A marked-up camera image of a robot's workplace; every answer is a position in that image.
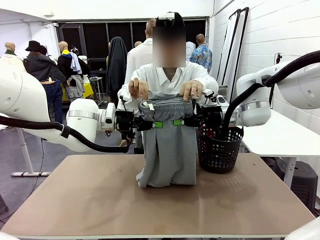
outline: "black coat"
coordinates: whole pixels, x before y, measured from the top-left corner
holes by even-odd
[[[39,81],[46,81],[49,78],[57,79],[61,83],[66,81],[66,77],[48,56],[28,55],[23,64],[26,71]]]
[[[90,74],[89,66],[84,61],[82,61],[80,58],[78,58],[78,60],[79,60],[79,64],[81,67],[82,74],[83,75]],[[72,57],[67,57],[67,56],[63,56],[63,55],[60,55],[58,57],[58,68],[63,73],[63,75],[66,77],[66,79],[69,79],[71,77],[71,75],[78,74],[77,72],[73,71],[70,68],[71,62],[72,62]]]
[[[106,68],[106,92],[109,96],[115,97],[125,83],[127,54],[128,52],[122,38],[119,36],[112,38]]]

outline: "beige jacket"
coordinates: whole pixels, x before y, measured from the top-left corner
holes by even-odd
[[[20,57],[16,55],[5,53],[0,58],[0,64],[8,64],[8,65],[16,66],[20,71],[26,72],[23,61],[20,59]]]

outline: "yellow cloth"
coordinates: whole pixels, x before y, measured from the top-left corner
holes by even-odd
[[[70,99],[67,98],[67,94],[66,94],[66,89],[64,88],[64,86],[61,84],[62,86],[62,93],[63,93],[63,96],[62,96],[62,101],[64,102],[69,102]],[[84,83],[84,89],[85,89],[85,92],[83,94],[83,97],[86,99],[87,97],[91,96],[91,98],[93,98],[94,96],[94,91],[92,90],[92,87],[90,85],[90,83]]]
[[[70,52],[69,52],[69,50],[68,49],[65,49],[65,50],[63,50],[62,51],[62,53],[61,54],[65,54],[65,55],[68,55]]]

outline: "yellow tablecloth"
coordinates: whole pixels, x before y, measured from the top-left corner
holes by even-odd
[[[64,86],[62,84],[61,84],[61,86],[62,86],[62,92],[63,92],[62,101],[69,102],[70,99],[67,98],[66,89],[64,88]],[[89,96],[91,96],[93,98],[94,91],[92,90],[90,83],[84,83],[84,89],[85,89],[85,93],[83,94],[84,98],[86,99]]]

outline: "white shirt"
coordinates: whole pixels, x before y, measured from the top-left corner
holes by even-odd
[[[15,66],[19,71],[26,72],[24,63],[20,59],[20,57],[13,55],[13,54],[7,54],[5,53],[1,58],[0,58],[0,64],[8,64],[11,66]]]
[[[152,63],[152,38],[147,38],[143,43],[128,52],[124,84],[128,84],[135,70],[142,65]]]
[[[143,65],[134,71],[131,80],[135,78],[146,81],[149,91],[164,94],[178,94],[183,84],[191,80],[200,82],[203,85],[203,89],[210,89],[214,93],[217,93],[219,88],[217,81],[208,74],[203,66],[189,61],[186,62],[185,67],[176,69],[171,81],[167,78],[162,67],[153,67],[152,63]],[[125,83],[119,90],[118,97],[121,95],[125,96],[126,99],[130,99],[126,102],[126,108],[137,109],[138,102],[129,93],[129,83]],[[119,100],[118,109],[124,109],[121,100]]]

